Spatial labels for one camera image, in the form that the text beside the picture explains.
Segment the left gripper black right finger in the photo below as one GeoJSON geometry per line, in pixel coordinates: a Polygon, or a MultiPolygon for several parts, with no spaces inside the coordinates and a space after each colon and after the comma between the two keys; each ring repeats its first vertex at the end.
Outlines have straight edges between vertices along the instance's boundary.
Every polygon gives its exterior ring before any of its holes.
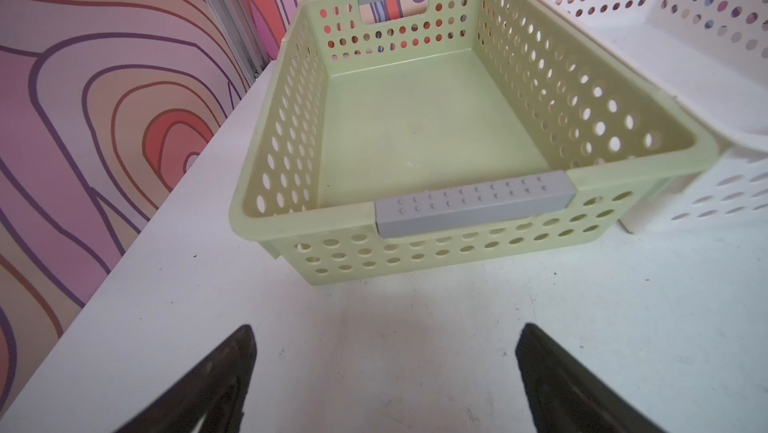
{"type": "Polygon", "coordinates": [[[663,432],[539,326],[525,324],[515,354],[538,432],[663,432]]]}

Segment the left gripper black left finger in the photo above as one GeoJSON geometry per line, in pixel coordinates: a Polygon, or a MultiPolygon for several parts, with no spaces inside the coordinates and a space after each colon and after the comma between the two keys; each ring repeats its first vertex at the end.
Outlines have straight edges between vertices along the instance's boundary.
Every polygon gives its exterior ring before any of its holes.
{"type": "Polygon", "coordinates": [[[238,432],[257,359],[251,326],[241,325],[120,432],[238,432]]]}

